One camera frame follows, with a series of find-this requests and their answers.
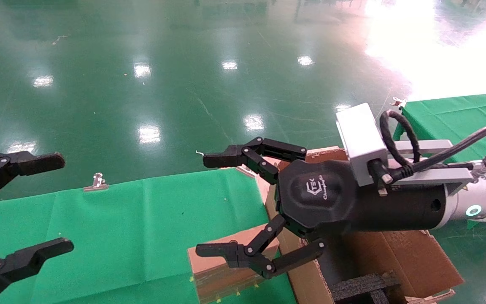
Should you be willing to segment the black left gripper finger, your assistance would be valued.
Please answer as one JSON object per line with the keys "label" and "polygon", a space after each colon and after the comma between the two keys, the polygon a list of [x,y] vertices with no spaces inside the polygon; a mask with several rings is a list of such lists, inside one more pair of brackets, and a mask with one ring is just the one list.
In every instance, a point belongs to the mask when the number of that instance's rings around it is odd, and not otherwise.
{"label": "black left gripper finger", "polygon": [[48,259],[69,253],[74,248],[69,239],[60,237],[0,258],[0,294],[11,284],[37,275]]}
{"label": "black left gripper finger", "polygon": [[0,190],[18,176],[31,176],[65,167],[58,152],[35,156],[29,151],[0,153]]}

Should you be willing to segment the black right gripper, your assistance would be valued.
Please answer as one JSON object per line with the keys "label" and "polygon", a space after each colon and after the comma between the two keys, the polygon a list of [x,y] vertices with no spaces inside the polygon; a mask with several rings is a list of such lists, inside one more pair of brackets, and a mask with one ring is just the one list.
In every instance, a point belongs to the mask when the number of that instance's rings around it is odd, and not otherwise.
{"label": "black right gripper", "polygon": [[[256,137],[205,153],[207,168],[245,165],[271,185],[276,184],[276,215],[248,245],[237,241],[197,244],[200,257],[222,257],[230,268],[250,268],[271,279],[322,256],[326,243],[315,240],[270,260],[263,251],[286,226],[301,238],[351,232],[414,231],[438,227],[446,209],[443,185],[407,185],[380,196],[376,185],[360,187],[347,161],[308,163],[305,147]],[[290,163],[278,168],[270,157]]]}

